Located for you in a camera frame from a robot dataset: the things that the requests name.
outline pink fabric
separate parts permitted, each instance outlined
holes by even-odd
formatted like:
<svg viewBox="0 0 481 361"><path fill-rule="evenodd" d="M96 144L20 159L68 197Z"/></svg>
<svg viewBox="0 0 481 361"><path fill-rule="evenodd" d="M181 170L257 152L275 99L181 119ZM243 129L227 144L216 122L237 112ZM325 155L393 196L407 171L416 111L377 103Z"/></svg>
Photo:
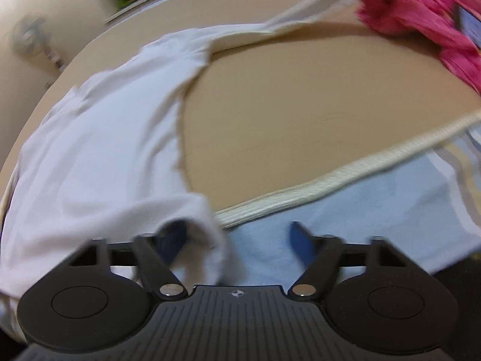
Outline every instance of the pink fabric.
<svg viewBox="0 0 481 361"><path fill-rule="evenodd" d="M454 28L454 3L480 13L481 0L363 0L362 22L384 35L417 30L441 46L443 64L481 93L481 56L475 44Z"/></svg>

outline white cloth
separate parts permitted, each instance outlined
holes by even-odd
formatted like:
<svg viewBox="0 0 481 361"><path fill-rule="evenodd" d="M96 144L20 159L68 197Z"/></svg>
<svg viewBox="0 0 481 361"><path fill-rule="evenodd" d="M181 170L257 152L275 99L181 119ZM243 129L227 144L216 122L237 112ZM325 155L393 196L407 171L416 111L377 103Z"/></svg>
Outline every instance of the white cloth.
<svg viewBox="0 0 481 361"><path fill-rule="evenodd" d="M89 238L124 242L180 218L191 221L191 241L175 273L186 286L216 283L225 236L180 169L185 91L212 53L283 35L355 1L306 0L262 24L172 33L73 88L23 145L4 196L0 291L21 297Z"/></svg>

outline light blue fabric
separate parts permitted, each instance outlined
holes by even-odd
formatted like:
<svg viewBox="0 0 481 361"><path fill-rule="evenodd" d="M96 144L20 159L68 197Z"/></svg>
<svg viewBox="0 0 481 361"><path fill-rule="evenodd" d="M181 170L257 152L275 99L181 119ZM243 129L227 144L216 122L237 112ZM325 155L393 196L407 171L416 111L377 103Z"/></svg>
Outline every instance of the light blue fabric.
<svg viewBox="0 0 481 361"><path fill-rule="evenodd" d="M481 180L477 158L471 154L469 159L476 181ZM386 237L430 273L481 247L481 230L478 234L465 230L446 177L423 154L319 201L230 231L245 270L235 285L280 284L287 290L301 275L304 268L288 241L291 221L300 221L315 235L332 234L350 243L368 243L373 235Z"/></svg>

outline white wall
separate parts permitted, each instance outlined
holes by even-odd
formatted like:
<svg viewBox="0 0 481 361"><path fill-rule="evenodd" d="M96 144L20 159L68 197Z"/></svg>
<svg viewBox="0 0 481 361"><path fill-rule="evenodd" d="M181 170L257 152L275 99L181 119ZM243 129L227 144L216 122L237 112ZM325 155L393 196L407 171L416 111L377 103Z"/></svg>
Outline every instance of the white wall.
<svg viewBox="0 0 481 361"><path fill-rule="evenodd" d="M110 0L0 0L0 165L23 124L45 93L45 84L57 76L43 56L23 60L9 45L9 31L25 14L47 17L51 44L70 61L105 30L114 14Z"/></svg>

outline silver screw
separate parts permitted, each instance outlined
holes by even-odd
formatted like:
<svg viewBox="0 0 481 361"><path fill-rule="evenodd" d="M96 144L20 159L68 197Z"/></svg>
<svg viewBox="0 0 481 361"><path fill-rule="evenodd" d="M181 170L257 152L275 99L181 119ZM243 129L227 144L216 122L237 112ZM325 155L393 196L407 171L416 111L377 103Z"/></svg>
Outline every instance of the silver screw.
<svg viewBox="0 0 481 361"><path fill-rule="evenodd" d="M300 283L293 288L293 293L302 297L312 296L315 292L316 288L314 288L312 285L308 285L307 283Z"/></svg>
<svg viewBox="0 0 481 361"><path fill-rule="evenodd" d="M176 283L166 283L160 287L160 293L164 296L178 296L184 291L184 287Z"/></svg>

